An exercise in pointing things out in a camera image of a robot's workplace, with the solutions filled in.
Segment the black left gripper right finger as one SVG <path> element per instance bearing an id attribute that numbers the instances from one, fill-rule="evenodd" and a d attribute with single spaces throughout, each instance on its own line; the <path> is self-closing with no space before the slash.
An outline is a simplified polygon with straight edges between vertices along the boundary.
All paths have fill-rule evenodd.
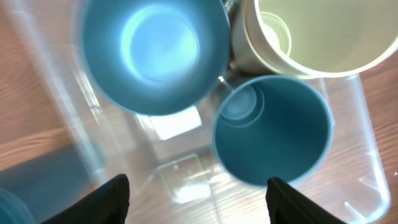
<path id="1" fill-rule="evenodd" d="M 278 177 L 267 181 L 271 224 L 345 224 Z"/>

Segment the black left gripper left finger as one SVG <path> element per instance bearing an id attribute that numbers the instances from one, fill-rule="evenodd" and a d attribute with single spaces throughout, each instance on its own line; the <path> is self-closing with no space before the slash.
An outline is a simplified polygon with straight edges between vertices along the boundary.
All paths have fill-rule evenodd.
<path id="1" fill-rule="evenodd" d="M 129 180 L 118 174 L 45 224 L 124 224 L 129 210 Z"/>

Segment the tall blue cup front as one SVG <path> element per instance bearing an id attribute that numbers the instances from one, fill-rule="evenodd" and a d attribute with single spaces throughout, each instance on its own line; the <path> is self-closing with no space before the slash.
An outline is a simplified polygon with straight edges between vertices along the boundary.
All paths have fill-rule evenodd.
<path id="1" fill-rule="evenodd" d="M 75 145 L 1 171 L 1 223 L 42 223 L 73 205 L 106 160 L 80 155 Z"/>

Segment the tall blue cup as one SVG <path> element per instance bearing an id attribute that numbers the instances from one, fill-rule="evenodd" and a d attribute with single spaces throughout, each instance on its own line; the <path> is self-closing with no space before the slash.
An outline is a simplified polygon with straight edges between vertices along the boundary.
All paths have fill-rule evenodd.
<path id="1" fill-rule="evenodd" d="M 1 171 L 1 223 L 42 223 L 73 205 L 106 160 L 80 155 L 75 145 Z"/>
<path id="2" fill-rule="evenodd" d="M 319 91 L 299 79 L 266 75 L 223 81 L 214 103 L 214 154 L 245 184 L 267 187 L 271 177 L 301 182 L 331 148 L 331 109 Z"/>

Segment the tall blue cup back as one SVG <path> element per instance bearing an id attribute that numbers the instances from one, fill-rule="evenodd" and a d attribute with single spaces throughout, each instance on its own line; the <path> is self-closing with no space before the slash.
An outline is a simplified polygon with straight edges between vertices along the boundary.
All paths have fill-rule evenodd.
<path id="1" fill-rule="evenodd" d="M 214 103 L 214 154 L 245 184 L 267 187 L 271 177 L 301 182 L 331 148 L 331 109 L 319 91 L 299 79 L 266 75 L 223 81 Z"/>

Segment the teal blue bowl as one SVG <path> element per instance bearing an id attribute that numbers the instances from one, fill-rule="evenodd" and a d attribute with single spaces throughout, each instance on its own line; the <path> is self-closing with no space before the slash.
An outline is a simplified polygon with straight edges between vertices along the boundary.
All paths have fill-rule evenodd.
<path id="1" fill-rule="evenodd" d="M 220 0 L 88 1 L 79 43 L 85 70 L 115 105 L 163 116 L 196 104 L 229 62 Z"/>

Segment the tall cream cup front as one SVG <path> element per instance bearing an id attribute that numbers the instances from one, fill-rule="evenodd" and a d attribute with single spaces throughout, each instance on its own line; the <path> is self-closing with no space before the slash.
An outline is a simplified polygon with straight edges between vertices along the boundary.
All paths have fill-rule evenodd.
<path id="1" fill-rule="evenodd" d="M 397 0 L 252 0 L 244 16 L 262 65 L 285 75 L 353 75 L 397 51 Z"/>

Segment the tall cream cup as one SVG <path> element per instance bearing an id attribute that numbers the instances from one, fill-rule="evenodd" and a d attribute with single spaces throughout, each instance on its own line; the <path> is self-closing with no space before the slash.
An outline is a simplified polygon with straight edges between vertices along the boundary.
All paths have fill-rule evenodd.
<path id="1" fill-rule="evenodd" d="M 285 75 L 353 75 L 397 51 L 397 0 L 252 0 L 244 16 L 262 65 Z"/>
<path id="2" fill-rule="evenodd" d="M 246 25 L 245 11 L 239 11 L 232 30 L 232 46 L 234 67 L 251 75 L 278 73 L 299 79 L 311 79 L 310 75 L 301 73 L 285 63 L 274 50 L 269 50 L 265 56 L 260 55 L 252 44 Z"/>

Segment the tall cream cup back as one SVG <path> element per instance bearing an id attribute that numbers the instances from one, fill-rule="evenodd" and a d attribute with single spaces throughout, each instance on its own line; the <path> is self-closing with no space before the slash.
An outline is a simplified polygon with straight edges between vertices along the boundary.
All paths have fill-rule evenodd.
<path id="1" fill-rule="evenodd" d="M 239 11 L 232 30 L 232 46 L 234 67 L 251 75 L 278 73 L 299 79 L 311 79 L 310 75 L 301 73 L 285 63 L 274 50 L 269 50 L 265 56 L 260 55 L 252 44 L 246 25 L 245 11 Z"/>

